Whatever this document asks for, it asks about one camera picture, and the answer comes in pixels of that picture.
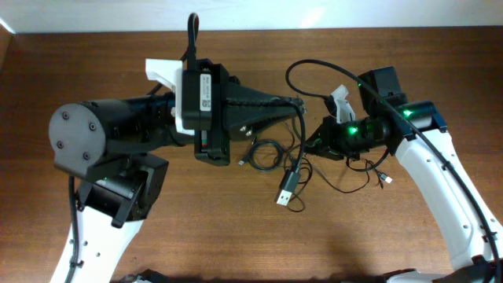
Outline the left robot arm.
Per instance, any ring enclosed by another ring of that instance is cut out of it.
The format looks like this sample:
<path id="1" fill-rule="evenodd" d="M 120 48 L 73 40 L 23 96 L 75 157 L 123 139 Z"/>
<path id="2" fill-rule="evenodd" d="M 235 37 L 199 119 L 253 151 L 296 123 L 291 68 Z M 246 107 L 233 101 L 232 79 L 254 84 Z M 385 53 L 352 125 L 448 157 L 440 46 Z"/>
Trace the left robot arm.
<path id="1" fill-rule="evenodd" d="M 302 100 L 242 86 L 207 59 L 148 59 L 145 73 L 167 92 L 70 103 L 50 119 L 72 221 L 54 282 L 112 278 L 163 188 L 169 163 L 157 149 L 190 145 L 197 160 L 222 167 L 231 142 L 304 113 Z"/>

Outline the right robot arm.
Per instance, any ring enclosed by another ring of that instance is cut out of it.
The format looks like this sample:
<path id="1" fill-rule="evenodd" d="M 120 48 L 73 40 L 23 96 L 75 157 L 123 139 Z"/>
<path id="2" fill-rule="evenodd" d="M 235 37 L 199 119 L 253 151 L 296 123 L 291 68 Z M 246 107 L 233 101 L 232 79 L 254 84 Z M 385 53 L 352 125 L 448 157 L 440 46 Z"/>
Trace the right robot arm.
<path id="1" fill-rule="evenodd" d="M 358 159 L 385 146 L 415 181 L 437 222 L 453 273 L 396 270 L 378 282 L 500 282 L 502 226 L 464 170 L 446 122 L 430 101 L 378 104 L 369 117 L 339 123 L 326 116 L 308 140 L 307 153 L 330 160 Z"/>

